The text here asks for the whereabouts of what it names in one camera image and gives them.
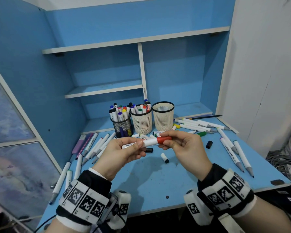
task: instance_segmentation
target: black basket rim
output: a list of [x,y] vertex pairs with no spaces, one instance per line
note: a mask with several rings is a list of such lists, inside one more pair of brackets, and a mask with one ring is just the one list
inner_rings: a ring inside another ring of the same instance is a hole
[[125,120],[123,120],[123,121],[118,121],[118,122],[113,121],[112,118],[110,118],[110,120],[111,120],[111,122],[113,122],[113,123],[124,123],[124,122],[128,121],[128,119],[130,119],[130,117],[131,117],[131,115],[129,114],[127,119],[125,119]]
[[147,115],[147,114],[149,114],[151,112],[152,112],[152,106],[151,106],[150,111],[145,113],[145,114],[134,114],[134,113],[131,112],[131,110],[129,111],[129,114],[132,114],[133,116],[142,116],[142,115]]
[[[156,104],[159,104],[159,103],[169,103],[169,104],[172,104],[172,105],[173,105],[173,108],[170,109],[170,110],[166,110],[166,111],[158,111],[158,110],[156,110],[156,109],[153,109],[153,106],[156,105]],[[159,101],[159,102],[156,102],[156,103],[154,103],[154,104],[152,105],[152,110],[155,111],[156,113],[168,113],[168,112],[170,112],[170,111],[173,111],[174,109],[175,109],[175,105],[174,105],[174,103],[169,102],[169,101]]]

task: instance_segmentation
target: blue bookcase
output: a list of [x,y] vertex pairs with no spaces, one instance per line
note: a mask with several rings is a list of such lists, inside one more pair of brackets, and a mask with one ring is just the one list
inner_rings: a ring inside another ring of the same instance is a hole
[[63,168],[108,108],[171,101],[215,113],[235,0],[149,0],[44,11],[0,0],[0,73]]

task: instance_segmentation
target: yellow marker cap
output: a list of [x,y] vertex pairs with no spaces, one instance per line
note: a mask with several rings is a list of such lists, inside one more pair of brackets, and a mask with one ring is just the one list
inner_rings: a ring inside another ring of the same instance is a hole
[[176,126],[177,129],[180,129],[180,125],[178,125],[178,124],[174,123],[173,126]]

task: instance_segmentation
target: blue desk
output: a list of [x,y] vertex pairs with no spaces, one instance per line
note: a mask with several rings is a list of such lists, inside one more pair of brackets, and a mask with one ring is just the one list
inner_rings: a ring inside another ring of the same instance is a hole
[[[204,120],[222,124],[216,118]],[[205,149],[211,162],[217,163],[225,169],[232,168],[250,184],[255,192],[276,189],[291,184],[289,179],[277,171],[244,141],[239,139],[235,133],[232,131],[224,132],[232,141],[237,140],[239,142],[248,161],[252,165],[255,178],[252,178],[247,171],[242,173],[235,166],[219,140],[221,138],[219,133],[207,134],[202,137],[204,145],[206,145],[209,140],[213,141],[212,147],[210,149]],[[111,134],[111,132],[102,132],[99,133],[98,138],[104,137],[106,133]],[[112,181],[111,191],[122,189],[132,195],[129,216],[183,207],[185,206],[183,196],[189,189],[197,186],[196,177],[182,167],[172,149],[164,151],[164,154],[169,159],[169,163],[166,164],[160,157],[163,150],[156,145],[152,146],[152,148],[153,153],[126,164]],[[82,168],[82,171],[91,167],[91,163],[91,160],[89,160]],[[73,157],[73,162],[70,167],[72,171],[75,170],[76,164],[77,161],[74,160]],[[283,180],[285,184],[273,186],[271,181],[277,179]],[[64,188],[61,188],[59,196],[61,196],[63,192]],[[47,206],[39,225],[55,214],[58,200],[59,197],[53,205]]]

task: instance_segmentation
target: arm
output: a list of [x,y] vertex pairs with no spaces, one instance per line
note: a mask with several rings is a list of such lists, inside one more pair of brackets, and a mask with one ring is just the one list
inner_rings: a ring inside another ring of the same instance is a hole
[[[160,135],[171,136],[173,140],[166,140],[159,147],[163,150],[172,148],[183,167],[202,182],[210,173],[212,163],[206,155],[200,136],[173,130]],[[245,232],[291,232],[291,221],[283,210],[259,197],[256,198],[248,213],[242,217],[234,217]]]
[[[134,142],[135,144],[122,150],[122,145]],[[141,146],[143,146],[143,140],[132,137],[110,141],[97,163],[90,171],[82,172],[78,181],[107,197],[110,192],[111,181],[117,172],[125,164],[146,155],[145,148],[141,148]],[[56,213],[57,216],[47,228],[46,233],[88,233],[91,229],[91,223],[73,216],[69,212],[67,213],[61,206],[57,208]]]

